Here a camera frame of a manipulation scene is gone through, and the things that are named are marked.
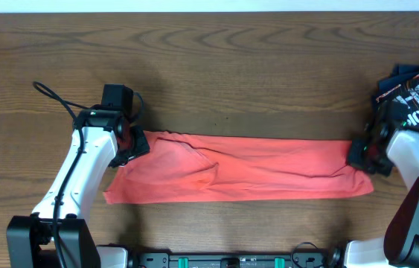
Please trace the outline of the red Boyd soccer t-shirt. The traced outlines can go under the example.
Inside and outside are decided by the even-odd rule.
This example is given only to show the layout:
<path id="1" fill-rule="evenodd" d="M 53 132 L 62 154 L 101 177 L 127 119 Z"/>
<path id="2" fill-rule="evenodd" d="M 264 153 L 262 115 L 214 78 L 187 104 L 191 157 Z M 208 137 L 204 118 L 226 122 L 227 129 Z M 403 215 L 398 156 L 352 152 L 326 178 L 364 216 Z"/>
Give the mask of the red Boyd soccer t-shirt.
<path id="1" fill-rule="evenodd" d="M 145 134 L 150 152 L 118 169 L 107 203 L 339 199 L 374 190 L 347 164 L 349 141 Z"/>

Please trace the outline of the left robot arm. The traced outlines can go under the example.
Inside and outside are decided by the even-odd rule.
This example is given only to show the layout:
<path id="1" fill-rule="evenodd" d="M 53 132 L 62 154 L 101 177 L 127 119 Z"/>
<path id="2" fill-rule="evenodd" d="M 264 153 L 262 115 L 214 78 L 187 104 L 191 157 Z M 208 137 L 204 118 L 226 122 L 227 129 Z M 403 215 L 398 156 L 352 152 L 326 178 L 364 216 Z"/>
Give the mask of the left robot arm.
<path id="1" fill-rule="evenodd" d="M 13 217 L 6 231 L 12 267 L 137 267 L 125 246 L 98 246 L 87 218 L 107 168 L 118 168 L 150 151 L 137 120 L 139 93 L 106 84 L 100 103 L 72 118 L 72 140 L 54 182 L 28 216 Z"/>

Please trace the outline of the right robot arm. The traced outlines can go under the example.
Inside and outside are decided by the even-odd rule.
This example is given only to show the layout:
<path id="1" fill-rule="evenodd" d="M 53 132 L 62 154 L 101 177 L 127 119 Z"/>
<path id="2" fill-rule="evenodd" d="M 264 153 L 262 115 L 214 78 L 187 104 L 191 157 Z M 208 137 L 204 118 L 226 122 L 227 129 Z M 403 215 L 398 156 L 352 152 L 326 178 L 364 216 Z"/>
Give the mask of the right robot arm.
<path id="1" fill-rule="evenodd" d="M 409 192 L 386 233 L 353 240 L 345 248 L 344 267 L 419 268 L 419 130 L 407 123 L 400 103 L 383 103 L 355 138 L 347 163 L 369 174 L 388 176 L 397 168 Z"/>

